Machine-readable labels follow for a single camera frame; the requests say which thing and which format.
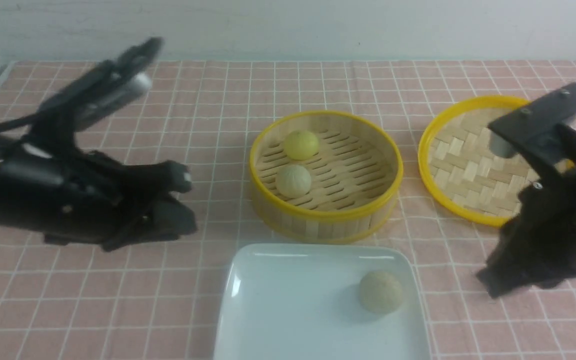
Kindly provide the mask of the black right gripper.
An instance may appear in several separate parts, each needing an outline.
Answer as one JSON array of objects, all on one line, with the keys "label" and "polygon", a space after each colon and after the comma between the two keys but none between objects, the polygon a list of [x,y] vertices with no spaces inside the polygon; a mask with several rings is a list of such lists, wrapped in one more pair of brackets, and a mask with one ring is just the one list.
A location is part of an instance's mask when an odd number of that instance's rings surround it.
[{"label": "black right gripper", "polygon": [[566,125],[556,130],[574,166],[558,186],[540,180],[540,187],[528,186],[519,194],[519,215],[500,228],[496,248],[475,275],[492,299],[576,279],[576,130]]}]

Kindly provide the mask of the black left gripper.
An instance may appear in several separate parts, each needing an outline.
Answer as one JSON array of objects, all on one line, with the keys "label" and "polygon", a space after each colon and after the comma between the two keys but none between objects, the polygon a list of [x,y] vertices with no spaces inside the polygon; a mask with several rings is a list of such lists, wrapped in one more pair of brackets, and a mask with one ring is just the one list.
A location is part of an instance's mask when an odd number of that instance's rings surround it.
[{"label": "black left gripper", "polygon": [[198,231],[195,213],[167,192],[192,191],[185,164],[150,167],[158,184],[100,152],[46,158],[0,136],[0,226],[41,233],[50,245],[105,252],[169,242]]}]

